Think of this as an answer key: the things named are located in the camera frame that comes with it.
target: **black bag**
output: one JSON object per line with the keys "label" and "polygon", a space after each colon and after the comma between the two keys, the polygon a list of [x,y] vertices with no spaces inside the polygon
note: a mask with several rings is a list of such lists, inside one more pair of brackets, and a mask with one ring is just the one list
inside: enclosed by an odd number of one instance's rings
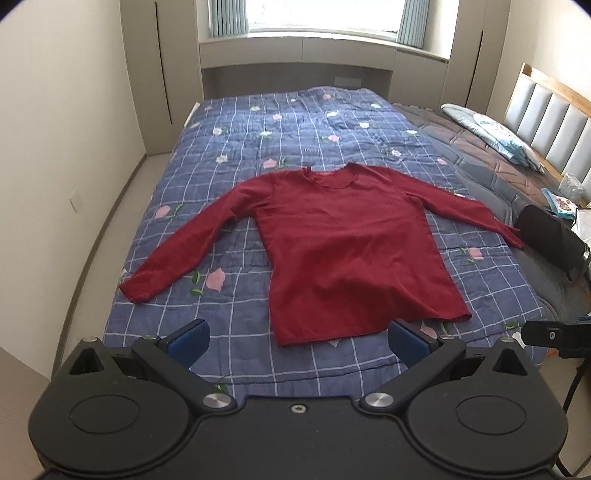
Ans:
{"label": "black bag", "polygon": [[517,217],[515,228],[526,245],[564,271],[569,280],[587,272],[591,261],[589,246],[553,212],[526,205]]}

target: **beige floor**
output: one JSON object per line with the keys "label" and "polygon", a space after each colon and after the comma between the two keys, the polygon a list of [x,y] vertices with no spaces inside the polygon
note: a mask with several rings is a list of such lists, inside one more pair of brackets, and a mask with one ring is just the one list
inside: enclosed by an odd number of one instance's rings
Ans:
{"label": "beige floor", "polygon": [[[148,158],[115,214],[96,254],[74,314],[66,344],[66,355],[82,337],[89,335],[102,337],[121,268],[135,230],[167,162],[168,155]],[[576,365],[575,360],[562,360],[554,356],[548,359],[541,369],[542,375],[560,403],[569,388]],[[569,436],[561,458],[567,468],[572,471],[591,454],[591,382],[589,379],[585,379],[579,386],[568,417]],[[505,453],[519,455],[519,452]],[[591,465],[588,465],[580,476],[584,474],[591,475]]]}

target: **shirt sleeve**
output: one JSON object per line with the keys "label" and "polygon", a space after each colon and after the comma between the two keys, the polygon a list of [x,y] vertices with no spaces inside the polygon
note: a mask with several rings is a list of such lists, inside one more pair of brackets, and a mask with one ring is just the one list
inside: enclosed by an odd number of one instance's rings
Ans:
{"label": "shirt sleeve", "polygon": [[407,195],[421,200],[429,211],[500,234],[509,245],[523,248],[519,230],[497,220],[490,208],[478,200],[460,197],[435,185],[390,169],[392,182]]}
{"label": "shirt sleeve", "polygon": [[237,222],[271,201],[272,174],[227,192],[159,245],[119,288],[130,301],[147,301],[191,271],[213,246],[227,221]]}

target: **screw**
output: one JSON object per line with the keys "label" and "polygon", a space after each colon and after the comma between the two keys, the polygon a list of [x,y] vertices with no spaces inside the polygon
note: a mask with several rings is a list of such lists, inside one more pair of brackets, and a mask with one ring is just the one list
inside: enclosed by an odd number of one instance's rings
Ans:
{"label": "screw", "polygon": [[374,408],[386,408],[394,403],[394,399],[387,393],[374,392],[365,397],[365,403]]}
{"label": "screw", "polygon": [[293,413],[305,413],[306,410],[308,410],[308,409],[306,408],[305,405],[296,404],[296,405],[291,406],[291,411]]}
{"label": "screw", "polygon": [[210,393],[203,397],[203,405],[209,408],[226,408],[232,403],[232,397],[222,392]]}

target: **red long-sleeve shirt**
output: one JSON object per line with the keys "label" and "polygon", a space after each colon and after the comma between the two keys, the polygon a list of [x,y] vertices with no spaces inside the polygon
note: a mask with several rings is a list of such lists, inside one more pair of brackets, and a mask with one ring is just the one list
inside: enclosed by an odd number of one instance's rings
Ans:
{"label": "red long-sleeve shirt", "polygon": [[222,225],[253,216],[271,260],[269,309],[279,345],[365,335],[390,320],[470,318],[424,209],[501,234],[518,230],[481,202],[386,167],[281,171],[247,180],[187,222],[120,285],[146,301],[191,271]]}

